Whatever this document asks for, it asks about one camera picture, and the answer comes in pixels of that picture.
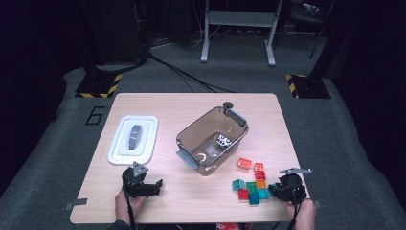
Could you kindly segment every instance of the metal stand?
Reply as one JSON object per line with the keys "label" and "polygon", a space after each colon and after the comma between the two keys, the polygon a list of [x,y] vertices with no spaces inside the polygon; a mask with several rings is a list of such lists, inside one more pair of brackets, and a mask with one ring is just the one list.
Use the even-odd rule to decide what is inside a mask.
{"label": "metal stand", "polygon": [[275,66],[275,57],[272,50],[272,40],[277,28],[280,16],[282,0],[278,0],[278,6],[275,12],[246,12],[246,11],[210,11],[209,0],[206,0],[205,13],[205,35],[202,49],[201,62],[207,62],[209,54],[209,25],[228,25],[228,26],[250,26],[250,27],[268,27],[271,28],[268,40],[265,40],[266,55],[268,64]]}

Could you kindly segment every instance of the blue block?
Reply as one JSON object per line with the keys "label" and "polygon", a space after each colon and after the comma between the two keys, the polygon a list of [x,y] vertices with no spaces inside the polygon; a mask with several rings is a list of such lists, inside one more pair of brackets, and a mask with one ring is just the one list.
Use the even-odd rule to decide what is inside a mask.
{"label": "blue block", "polygon": [[[272,186],[272,187],[276,188],[276,187],[277,187],[277,184],[271,184],[271,185],[269,185],[269,186]],[[269,191],[269,195],[274,196],[274,193],[272,193],[272,191],[269,190],[269,187],[268,187],[268,191]]]}
{"label": "blue block", "polygon": [[259,204],[259,193],[250,193],[250,205],[258,205]]}
{"label": "blue block", "polygon": [[241,179],[233,181],[233,191],[238,191],[239,189],[245,189],[245,181]]}
{"label": "blue block", "polygon": [[267,199],[269,197],[267,189],[258,189],[259,199]]}

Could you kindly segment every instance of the table leg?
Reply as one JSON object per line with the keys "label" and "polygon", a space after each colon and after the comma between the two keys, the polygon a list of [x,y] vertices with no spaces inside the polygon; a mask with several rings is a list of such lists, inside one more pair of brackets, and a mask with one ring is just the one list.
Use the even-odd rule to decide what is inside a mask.
{"label": "table leg", "polygon": [[274,52],[272,49],[272,40],[274,39],[275,30],[277,29],[277,26],[278,26],[278,20],[279,20],[279,15],[281,12],[281,7],[282,7],[282,0],[279,0],[278,6],[277,6],[275,14],[274,14],[274,19],[272,20],[272,28],[271,28],[271,33],[269,34],[269,39],[265,40],[265,49],[266,49],[266,55],[268,56],[268,64],[272,67],[276,65]]}
{"label": "table leg", "polygon": [[207,62],[209,55],[209,0],[206,0],[206,12],[204,17],[204,43],[202,49],[202,56],[200,61],[205,63]]}

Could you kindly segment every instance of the black equipment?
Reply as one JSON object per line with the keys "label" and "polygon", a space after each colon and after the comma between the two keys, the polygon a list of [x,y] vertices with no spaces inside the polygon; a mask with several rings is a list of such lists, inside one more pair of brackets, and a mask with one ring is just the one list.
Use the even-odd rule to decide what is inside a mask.
{"label": "black equipment", "polygon": [[302,169],[288,169],[280,171],[280,173],[286,173],[286,175],[280,177],[281,183],[275,183],[275,185],[269,185],[268,191],[271,195],[275,196],[277,199],[291,202],[295,206],[295,213],[293,219],[290,221],[288,230],[293,229],[296,223],[296,216],[298,215],[302,201],[304,201],[307,196],[305,192],[305,186],[302,185],[301,178],[297,173],[311,173],[311,169],[302,170]]}
{"label": "black equipment", "polygon": [[155,184],[144,184],[144,179],[146,178],[148,168],[138,164],[137,162],[133,163],[133,167],[134,168],[128,167],[123,172],[122,179],[125,200],[128,205],[128,214],[131,224],[130,227],[132,230],[135,230],[134,213],[129,202],[129,197],[131,196],[135,198],[137,196],[159,195],[163,180],[160,179]]}

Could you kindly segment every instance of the container handle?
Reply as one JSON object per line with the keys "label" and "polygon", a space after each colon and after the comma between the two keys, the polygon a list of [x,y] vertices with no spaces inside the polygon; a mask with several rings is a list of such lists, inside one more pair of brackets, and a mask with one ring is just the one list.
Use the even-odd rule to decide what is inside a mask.
{"label": "container handle", "polygon": [[184,150],[180,149],[179,151],[176,152],[176,154],[192,169],[196,170],[197,169],[197,163],[191,159],[190,156],[188,156],[187,153],[185,153]]}
{"label": "container handle", "polygon": [[247,121],[241,117],[238,113],[233,110],[233,104],[230,102],[225,102],[223,104],[224,107],[224,115],[230,117],[234,121],[236,121],[241,127],[244,127]]}

